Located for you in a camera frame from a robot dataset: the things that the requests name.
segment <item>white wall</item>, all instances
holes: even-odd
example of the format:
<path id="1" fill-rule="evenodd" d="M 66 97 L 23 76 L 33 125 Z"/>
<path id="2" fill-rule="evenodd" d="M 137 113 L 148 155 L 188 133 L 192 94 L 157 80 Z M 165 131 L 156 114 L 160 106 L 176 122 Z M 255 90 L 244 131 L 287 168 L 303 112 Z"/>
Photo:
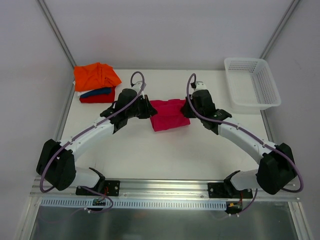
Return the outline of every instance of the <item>white wall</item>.
<path id="1" fill-rule="evenodd" d="M 72 68 L 35 0 L 0 2 L 0 239 L 10 240 Z"/>
<path id="2" fill-rule="evenodd" d="M 320 1 L 303 0 L 267 59 L 282 104 L 267 111 L 276 140 L 288 143 L 303 174 L 303 208 L 320 235 Z"/>
<path id="3" fill-rule="evenodd" d="M 47 0 L 78 65 L 224 69 L 258 58 L 292 0 Z"/>

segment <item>folded clothing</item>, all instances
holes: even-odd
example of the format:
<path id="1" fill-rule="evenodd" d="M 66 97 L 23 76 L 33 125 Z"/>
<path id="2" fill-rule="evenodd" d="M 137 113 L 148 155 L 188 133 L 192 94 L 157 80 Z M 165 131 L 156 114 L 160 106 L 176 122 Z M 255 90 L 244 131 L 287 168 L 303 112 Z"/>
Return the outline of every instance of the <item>folded clothing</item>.
<path id="1" fill-rule="evenodd" d="M 103 87 L 103 88 L 88 91 L 88 92 L 82 94 L 80 97 L 87 98 L 90 96 L 95 96 L 95 95 L 100 95 L 100 94 L 109 94 L 109 93 L 111 93 L 111 91 L 112 91 L 111 87 Z"/>
<path id="2" fill-rule="evenodd" d="M 189 118 L 184 117 L 180 112 L 185 102 L 185 99 L 171 99 L 168 101 L 151 100 L 151 105 L 158 112 L 158 114 L 150 118 L 153 130 L 158 132 L 189 125 Z"/>
<path id="3" fill-rule="evenodd" d="M 109 94 L 99 94 L 88 97 L 80 97 L 80 102 L 83 104 L 105 104 L 113 103 L 115 101 L 116 91 L 115 86 L 111 87 L 111 92 Z"/>
<path id="4" fill-rule="evenodd" d="M 121 84 L 114 69 L 100 62 L 87 66 L 74 67 L 75 91 L 83 92 L 105 87 L 115 87 Z"/>

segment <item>stack of folded clothes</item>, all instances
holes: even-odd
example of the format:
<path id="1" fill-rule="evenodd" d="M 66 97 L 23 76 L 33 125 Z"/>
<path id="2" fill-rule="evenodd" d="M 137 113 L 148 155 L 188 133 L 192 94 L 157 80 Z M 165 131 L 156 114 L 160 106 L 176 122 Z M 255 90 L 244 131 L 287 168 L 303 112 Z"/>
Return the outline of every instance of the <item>stack of folded clothes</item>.
<path id="1" fill-rule="evenodd" d="M 75 91 L 81 103 L 112 103 L 121 84 L 113 68 L 100 62 L 74 68 Z"/>

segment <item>blue cloth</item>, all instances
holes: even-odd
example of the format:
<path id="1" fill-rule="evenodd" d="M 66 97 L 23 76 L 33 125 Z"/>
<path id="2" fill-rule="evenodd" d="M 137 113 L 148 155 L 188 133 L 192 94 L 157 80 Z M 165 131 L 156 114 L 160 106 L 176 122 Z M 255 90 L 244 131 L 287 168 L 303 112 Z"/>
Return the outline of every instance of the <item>blue cloth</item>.
<path id="1" fill-rule="evenodd" d="M 95 95 L 100 95 L 100 94 L 110 94 L 111 93 L 111 87 L 103 87 L 99 89 L 95 89 L 89 92 L 86 92 L 82 94 L 80 97 L 81 98 L 87 98 L 90 96 L 95 96 Z"/>

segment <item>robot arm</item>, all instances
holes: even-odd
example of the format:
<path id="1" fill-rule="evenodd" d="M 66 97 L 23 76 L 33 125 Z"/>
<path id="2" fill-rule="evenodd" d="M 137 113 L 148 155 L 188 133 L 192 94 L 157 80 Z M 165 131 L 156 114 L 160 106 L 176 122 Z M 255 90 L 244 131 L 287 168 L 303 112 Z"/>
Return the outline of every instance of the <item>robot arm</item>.
<path id="1" fill-rule="evenodd" d="M 276 145 L 273 142 L 264 140 L 262 140 L 264 142 L 261 145 L 257 140 L 258 138 L 251 137 L 253 135 L 252 132 L 240 125 L 230 113 L 216 108 L 203 82 L 195 81 L 191 84 L 191 87 L 194 89 L 194 92 L 190 96 L 190 99 L 195 110 L 200 115 L 217 121 L 212 122 L 197 116 L 188 100 L 186 100 L 185 105 L 181 109 L 183 115 L 187 118 L 199 118 L 206 129 L 213 131 L 216 135 L 229 139 L 259 164 L 259 168 L 256 170 L 238 170 L 226 177 L 224 189 L 220 189 L 222 195 L 231 198 L 238 191 L 251 188 L 262 188 L 267 193 L 274 195 L 296 177 L 296 172 L 284 157 L 265 147 L 265 145 L 268 145 L 277 149 L 288 156 L 294 163 L 293 154 L 288 145 L 285 143 Z"/>
<path id="2" fill-rule="evenodd" d="M 133 84 L 132 88 L 122 90 L 118 100 L 79 134 L 60 142 L 48 140 L 43 146 L 36 168 L 37 173 L 42 175 L 50 159 L 60 151 L 49 165 L 44 178 L 59 191 L 70 186 L 85 186 L 100 193 L 104 187 L 105 177 L 94 168 L 75 167 L 75 161 L 101 139 L 111 136 L 123 128 L 128 119 L 133 117 L 147 119 L 157 114 L 157 111 L 151 106 L 148 96 L 144 95 L 142 87 L 143 82 L 140 81 Z M 136 100 L 121 111 L 134 98 Z"/>

